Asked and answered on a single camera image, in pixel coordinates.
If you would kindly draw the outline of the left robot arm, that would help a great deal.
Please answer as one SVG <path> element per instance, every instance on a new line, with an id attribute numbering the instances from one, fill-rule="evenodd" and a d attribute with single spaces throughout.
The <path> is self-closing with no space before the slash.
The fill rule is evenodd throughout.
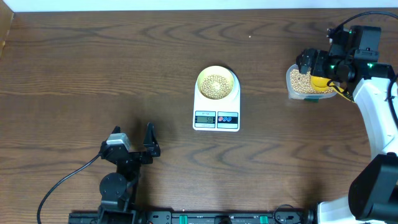
<path id="1" fill-rule="evenodd" d="M 131 142 L 119 126 L 101 143 L 100 157 L 116 165 L 116 172 L 100 182 L 99 223 L 135 223 L 139 218 L 135 201 L 141 166 L 153 163 L 161 154 L 152 123 L 147 124 L 143 146 L 144 151 L 131 151 Z"/>

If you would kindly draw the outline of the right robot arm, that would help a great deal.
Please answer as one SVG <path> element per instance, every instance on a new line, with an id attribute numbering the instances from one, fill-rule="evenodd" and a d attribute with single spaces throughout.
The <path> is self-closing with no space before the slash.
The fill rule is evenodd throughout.
<path id="1" fill-rule="evenodd" d="M 381 29 L 339 26 L 328 30 L 328 51 L 305 49 L 300 73 L 345 83 L 341 94 L 363 117 L 371 161 L 351 183 L 348 195 L 317 205 L 314 223 L 397 223 L 397 75 L 379 63 Z"/>

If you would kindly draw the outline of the yellow measuring scoop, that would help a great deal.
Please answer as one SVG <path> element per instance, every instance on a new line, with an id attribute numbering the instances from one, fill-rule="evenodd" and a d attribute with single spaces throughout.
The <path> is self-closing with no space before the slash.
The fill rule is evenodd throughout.
<path id="1" fill-rule="evenodd" d="M 328 89 L 332 89 L 346 100 L 350 102 L 354 101 L 353 97 L 349 94 L 347 89 L 342 89 L 341 87 L 337 86 L 331 79 L 311 76 L 310 84 L 315 91 L 327 91 Z"/>

